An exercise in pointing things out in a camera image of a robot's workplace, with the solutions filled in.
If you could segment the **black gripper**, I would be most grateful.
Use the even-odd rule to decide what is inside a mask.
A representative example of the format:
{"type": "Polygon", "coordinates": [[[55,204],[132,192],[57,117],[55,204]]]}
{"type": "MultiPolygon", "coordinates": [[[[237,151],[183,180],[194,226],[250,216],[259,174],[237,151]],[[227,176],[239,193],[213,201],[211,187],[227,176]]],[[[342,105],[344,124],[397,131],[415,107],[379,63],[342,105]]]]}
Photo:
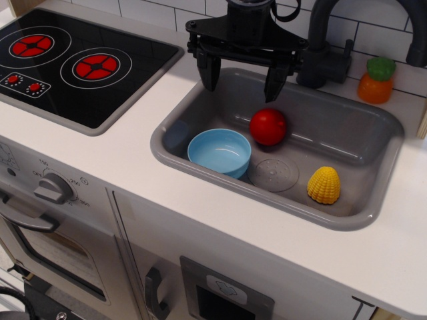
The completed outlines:
{"type": "Polygon", "coordinates": [[[275,1],[228,1],[227,6],[222,17],[185,24],[187,50],[196,58],[201,82],[208,91],[215,90],[222,59],[269,66],[264,95],[266,103],[273,102],[286,83],[290,70],[286,63],[292,65],[298,53],[308,47],[307,39],[277,24],[294,20],[301,2],[285,16],[278,15],[275,1]]]}

